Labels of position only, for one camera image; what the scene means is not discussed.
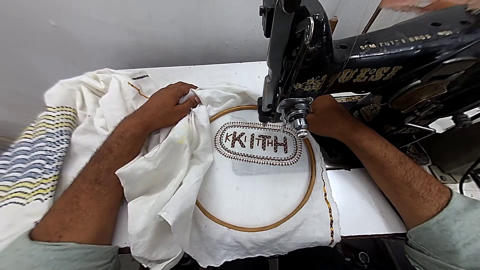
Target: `right hand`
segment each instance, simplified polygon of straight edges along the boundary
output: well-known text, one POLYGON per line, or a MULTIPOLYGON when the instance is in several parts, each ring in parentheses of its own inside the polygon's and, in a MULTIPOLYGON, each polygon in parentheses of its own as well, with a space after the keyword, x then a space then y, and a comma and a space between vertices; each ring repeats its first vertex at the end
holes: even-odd
POLYGON ((180 98, 187 95, 190 89, 197 87, 184 82, 177 82, 158 90, 136 112, 132 114, 148 133, 168 126, 173 126, 195 108, 200 99, 190 97, 182 104, 180 98))
POLYGON ((319 96, 307 116, 310 132, 344 141, 361 129, 368 128, 350 115, 331 95, 319 96))

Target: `light green sleeve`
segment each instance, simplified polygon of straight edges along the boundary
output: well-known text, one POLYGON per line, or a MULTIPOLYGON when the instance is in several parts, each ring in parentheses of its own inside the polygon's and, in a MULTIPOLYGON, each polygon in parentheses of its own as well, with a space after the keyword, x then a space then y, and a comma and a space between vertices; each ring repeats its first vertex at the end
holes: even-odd
POLYGON ((480 269, 480 201, 452 192, 445 209, 407 238, 405 251, 417 269, 480 269))
POLYGON ((30 240, 30 232, 0 252, 0 270, 119 270, 118 247, 30 240))

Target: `embroidery hoop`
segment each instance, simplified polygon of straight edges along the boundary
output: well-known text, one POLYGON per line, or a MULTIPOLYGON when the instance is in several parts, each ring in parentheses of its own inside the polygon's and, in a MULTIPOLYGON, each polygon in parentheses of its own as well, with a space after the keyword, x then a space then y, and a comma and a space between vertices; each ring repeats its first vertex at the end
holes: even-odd
MULTIPOLYGON (((210 118, 210 123, 215 121, 216 119, 218 119, 219 117, 221 117, 225 114, 228 114, 228 113, 231 113, 231 112, 234 112, 234 111, 238 111, 238 110, 257 110, 257 106, 254 106, 254 105, 237 106, 237 107, 233 107, 233 108, 224 110, 224 111, 219 112, 216 115, 212 116, 210 118)), ((227 223, 227 222, 215 217, 210 212, 208 212, 198 200, 196 200, 195 205, 211 221, 213 221, 213 222, 215 222, 215 223, 217 223, 221 226, 224 226, 224 227, 227 227, 229 229, 235 230, 235 231, 255 233, 255 232, 268 231, 268 230, 271 230, 273 228, 276 228, 276 227, 280 226, 281 224, 285 223, 287 220, 291 219, 298 211, 300 211, 300 209, 302 209, 302 207, 307 203, 308 199, 310 198, 310 195, 312 194, 312 190, 313 190, 313 185, 315 184, 315 179, 316 179, 316 174, 317 174, 315 155, 313 154, 312 145, 310 144, 310 141, 307 138, 303 140, 303 143, 305 144, 305 147, 308 150, 308 157, 309 157, 309 161, 310 161, 310 182, 308 184, 307 191, 305 192, 305 195, 303 196, 302 201, 298 204, 298 206, 290 214, 288 214, 286 217, 282 218, 281 220, 279 220, 279 221, 277 221, 273 224, 270 224, 270 225, 267 225, 267 226, 262 226, 262 227, 241 227, 241 226, 236 226, 236 225, 227 223)))

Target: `white wall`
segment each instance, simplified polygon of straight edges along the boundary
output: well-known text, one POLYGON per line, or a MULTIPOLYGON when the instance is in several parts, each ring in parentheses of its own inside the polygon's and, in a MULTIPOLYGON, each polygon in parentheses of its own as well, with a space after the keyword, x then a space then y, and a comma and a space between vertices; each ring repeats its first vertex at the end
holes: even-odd
MULTIPOLYGON (((380 0, 322 0, 334 38, 361 32, 380 0)), ((0 135, 15 137, 56 81, 100 68, 265 60, 261 0, 0 2, 0 135)))

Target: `white table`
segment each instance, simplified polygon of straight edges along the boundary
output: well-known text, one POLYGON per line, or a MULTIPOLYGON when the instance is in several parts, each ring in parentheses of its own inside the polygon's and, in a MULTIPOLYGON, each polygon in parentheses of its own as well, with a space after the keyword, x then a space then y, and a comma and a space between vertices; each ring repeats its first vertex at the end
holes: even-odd
MULTIPOLYGON (((248 88, 261 89, 268 68, 266 62, 262 61, 143 70, 148 72, 159 87, 184 81, 196 86, 211 86, 229 82, 248 88)), ((328 171, 328 178, 340 214, 342 236, 392 234, 407 231, 401 219, 390 207, 365 169, 328 171)), ((120 209, 113 244, 129 245, 126 204, 120 209)))

